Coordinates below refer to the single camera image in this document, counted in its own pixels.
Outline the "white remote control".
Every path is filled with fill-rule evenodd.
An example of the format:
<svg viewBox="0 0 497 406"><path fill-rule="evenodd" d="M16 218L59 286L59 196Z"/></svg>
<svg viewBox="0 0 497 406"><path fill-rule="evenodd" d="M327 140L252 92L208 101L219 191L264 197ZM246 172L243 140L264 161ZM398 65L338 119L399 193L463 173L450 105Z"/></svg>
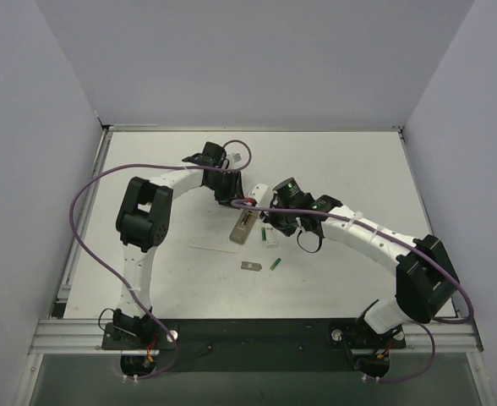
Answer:
<svg viewBox="0 0 497 406"><path fill-rule="evenodd" d="M266 231L266 241L264 241L265 247L268 249L276 248L278 246L276 230L271 226L265 226L263 228L265 228Z"/></svg>

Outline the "small grey battery cover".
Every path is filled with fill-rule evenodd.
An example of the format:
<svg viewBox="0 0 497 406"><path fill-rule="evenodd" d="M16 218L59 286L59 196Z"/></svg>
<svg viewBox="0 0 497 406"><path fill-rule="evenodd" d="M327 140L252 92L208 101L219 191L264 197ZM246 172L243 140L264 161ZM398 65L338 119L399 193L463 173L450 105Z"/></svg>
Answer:
<svg viewBox="0 0 497 406"><path fill-rule="evenodd" d="M247 271L259 272L262 269L262 265L256 262L242 261L241 268Z"/></svg>

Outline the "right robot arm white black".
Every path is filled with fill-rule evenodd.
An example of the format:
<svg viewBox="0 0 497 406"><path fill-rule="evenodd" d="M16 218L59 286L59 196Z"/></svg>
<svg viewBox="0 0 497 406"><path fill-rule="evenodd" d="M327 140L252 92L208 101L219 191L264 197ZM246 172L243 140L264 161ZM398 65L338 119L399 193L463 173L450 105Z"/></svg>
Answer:
<svg viewBox="0 0 497 406"><path fill-rule="evenodd" d="M458 278L442 242L391 231L336 198L314 198L294 178L273 189L264 219L287 237L301 232L344 244L383 266L396 281L393 298L376 300L360 315L362 324L383 335L405 321L427 324L456 291Z"/></svg>

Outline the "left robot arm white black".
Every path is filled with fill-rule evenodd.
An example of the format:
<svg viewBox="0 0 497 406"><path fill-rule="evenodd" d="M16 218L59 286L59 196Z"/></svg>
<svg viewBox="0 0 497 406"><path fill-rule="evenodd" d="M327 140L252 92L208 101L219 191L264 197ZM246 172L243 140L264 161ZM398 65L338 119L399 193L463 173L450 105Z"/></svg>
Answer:
<svg viewBox="0 0 497 406"><path fill-rule="evenodd" d="M183 159L195 169L171 169L153 178L131 178L117 214L116 229L123 244L123 287L113 325L133 348L152 340L157 326L150 318L150 283L156 249L167 236L175 199L192 189L214 192L221 206L243 198L239 160L224 145L210 141L200 153Z"/></svg>

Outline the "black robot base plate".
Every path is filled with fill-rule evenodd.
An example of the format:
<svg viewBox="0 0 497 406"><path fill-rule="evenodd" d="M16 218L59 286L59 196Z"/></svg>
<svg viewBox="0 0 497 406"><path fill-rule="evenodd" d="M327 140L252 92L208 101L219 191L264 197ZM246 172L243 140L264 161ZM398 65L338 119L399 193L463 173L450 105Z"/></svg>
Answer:
<svg viewBox="0 0 497 406"><path fill-rule="evenodd" d="M387 371L387 356L404 349L401 328L384 336L353 318L338 319L165 319L149 343L107 323L101 343L122 355L134 371L146 361L171 372L339 372L352 371L358 359Z"/></svg>

